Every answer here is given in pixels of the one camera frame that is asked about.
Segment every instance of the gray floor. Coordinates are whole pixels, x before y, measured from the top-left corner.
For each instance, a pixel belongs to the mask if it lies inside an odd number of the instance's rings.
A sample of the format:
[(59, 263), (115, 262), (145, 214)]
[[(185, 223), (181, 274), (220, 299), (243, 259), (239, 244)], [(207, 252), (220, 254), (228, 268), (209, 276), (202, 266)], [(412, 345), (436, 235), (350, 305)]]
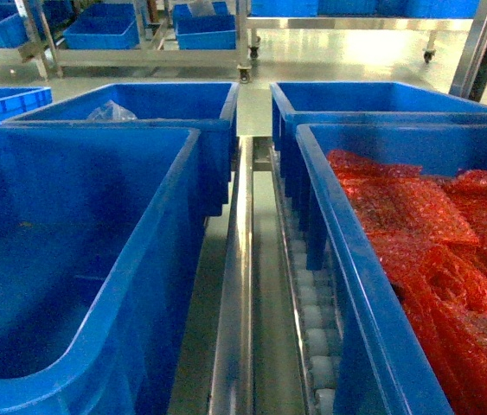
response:
[[(442, 33), (430, 65), (422, 59), (427, 32), (390, 31), (260, 31), (260, 60), (253, 83), (241, 86), (238, 133), (270, 135), (269, 82), (276, 80), (398, 80), (447, 92), (464, 46), (466, 33)], [(49, 85), (61, 100), (120, 81), (237, 80), (231, 69), (68, 69), (66, 78), (45, 84), (35, 65), (0, 67), (0, 86)], [(258, 260), (256, 324), (257, 413), (300, 414), (297, 356), (286, 281), (280, 276), (276, 211), (269, 173), (254, 177), (255, 240)], [(182, 357), (172, 395), (170, 414), (206, 411), (215, 327), (221, 294), (221, 275), (227, 211), (210, 220), (202, 268), (195, 282)]]

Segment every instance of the metal frame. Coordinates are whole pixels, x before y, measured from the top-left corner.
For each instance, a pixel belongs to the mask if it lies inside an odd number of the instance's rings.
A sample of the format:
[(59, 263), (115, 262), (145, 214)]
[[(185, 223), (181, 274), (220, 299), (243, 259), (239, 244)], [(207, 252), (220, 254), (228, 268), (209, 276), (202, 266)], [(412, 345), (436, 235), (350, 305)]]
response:
[(272, 146), (269, 148), (269, 155), (270, 155), (270, 163), (272, 169), (272, 181), (274, 186), (274, 198), (276, 200), (276, 210), (278, 212), (278, 228), (279, 228), (279, 236), (281, 239), (281, 254), (282, 254), (282, 262), (284, 265), (284, 272), (286, 276), (286, 280), (289, 281), (289, 288), (291, 292), (292, 298), (292, 314), (294, 316), (295, 321), (295, 340), (297, 342), (297, 351), (298, 351), (298, 366), (299, 372), (301, 376), (301, 393), (303, 395), (303, 402), (304, 402), (304, 410), (305, 415), (314, 415), (317, 413), (316, 405), (315, 405), (315, 398), (314, 398), (314, 391), (312, 389), (312, 378), (311, 373), (308, 369), (306, 354), (304, 351), (305, 339), (304, 339), (304, 328), (301, 325), (301, 321), (298, 316), (298, 295), (297, 295), (297, 287), (295, 286), (295, 277), (294, 277), (294, 270), (292, 266), (291, 254), (289, 251), (289, 243), (288, 243), (288, 236), (287, 236), (287, 222), (286, 217), (284, 215), (284, 206), (283, 206), (283, 184), (282, 179), (279, 175), (279, 156), (276, 154), (276, 151)]
[(44, 29), (45, 41), (39, 36), (32, 10), (29, 7), (29, 1), (15, 0), (15, 5), (22, 18), (29, 40), (18, 48), (0, 48), (0, 63), (21, 64), (30, 61), (31, 59), (35, 59), (39, 74), (43, 79), (48, 80), (51, 69), (47, 57), (45, 56), (45, 47), (46, 45), (49, 45), (51, 54), (54, 56), (54, 46), (42, 5), (40, 2), (36, 2), (37, 13), (42, 21)]
[(461, 98), (469, 98), (474, 86), (474, 80), (484, 58), (487, 49), (487, 0), (481, 0), (477, 7), (476, 17), (471, 25), (470, 34), (457, 72), (452, 80), (450, 94)]
[[(148, 4), (132, 0), (135, 10), (148, 11)], [(239, 11), (247, 2), (239, 2)], [(136, 13), (139, 45), (130, 50), (71, 50), (63, 39), (56, 43), (56, 66), (63, 67), (237, 67), (242, 80), (248, 80), (251, 68), (247, 57), (246, 19), (241, 13), (237, 18), (236, 50), (163, 50), (170, 26), (170, 11), (165, 1), (166, 16), (150, 40), (146, 38), (146, 27), (142, 14)]]
[(209, 415), (253, 415), (253, 138), (240, 137)]

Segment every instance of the red mesh bag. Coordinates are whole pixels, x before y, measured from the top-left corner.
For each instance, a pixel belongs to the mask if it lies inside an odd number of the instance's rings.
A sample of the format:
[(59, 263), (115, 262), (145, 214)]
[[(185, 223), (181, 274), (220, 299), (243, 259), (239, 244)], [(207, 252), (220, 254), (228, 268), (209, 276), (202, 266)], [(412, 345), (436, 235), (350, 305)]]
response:
[(368, 236), (425, 235), (437, 242), (474, 244), (476, 234), (439, 186), (419, 179), (343, 180)]
[(445, 185), (449, 193), (468, 195), (487, 195), (487, 171), (469, 170), (459, 175), (456, 180)]

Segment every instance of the metal support post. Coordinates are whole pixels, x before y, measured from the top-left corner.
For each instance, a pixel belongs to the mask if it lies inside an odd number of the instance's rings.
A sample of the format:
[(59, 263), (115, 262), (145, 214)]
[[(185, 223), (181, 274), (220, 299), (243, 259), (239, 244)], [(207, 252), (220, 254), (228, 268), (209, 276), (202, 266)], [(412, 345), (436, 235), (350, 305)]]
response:
[(251, 79), (249, 60), (249, 34), (247, 33), (247, 0), (238, 0), (237, 7), (237, 49), (239, 56), (240, 82), (246, 84)]
[(43, 79), (48, 80), (51, 71), (47, 58), (45, 57), (45, 48), (43, 47), (42, 39), (39, 36), (37, 26), (35, 25), (34, 15), (29, 7), (29, 1), (15, 0), (15, 5), (18, 9), (18, 14), (22, 18), (22, 22), (24, 23), (28, 39), (35, 45), (34, 58), (37, 70)]
[(449, 93), (479, 101), (486, 85), (487, 0), (481, 0)]

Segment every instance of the white roller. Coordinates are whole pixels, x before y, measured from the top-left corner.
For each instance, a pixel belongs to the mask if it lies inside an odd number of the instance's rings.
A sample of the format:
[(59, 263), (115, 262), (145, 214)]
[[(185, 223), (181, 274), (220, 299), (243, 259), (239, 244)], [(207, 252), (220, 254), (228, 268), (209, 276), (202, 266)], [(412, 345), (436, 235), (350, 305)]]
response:
[(296, 278), (300, 285), (314, 286), (314, 274), (307, 270), (297, 270)]
[(302, 239), (295, 239), (290, 244), (293, 255), (300, 252), (306, 253), (306, 243)]
[(331, 305), (330, 293), (330, 290), (318, 290), (311, 286), (298, 285), (298, 299), (301, 309), (307, 305)]
[(340, 358), (328, 356), (311, 357), (311, 374), (313, 388), (316, 389), (336, 389), (337, 369), (339, 368)]
[(336, 329), (308, 329), (305, 335), (310, 356), (341, 355), (341, 338)]
[(305, 329), (334, 329), (335, 309), (331, 306), (306, 305), (301, 318)]
[(293, 266), (296, 270), (306, 269), (306, 252), (292, 252)]
[(318, 389), (315, 396), (319, 415), (332, 415), (336, 391), (334, 389)]

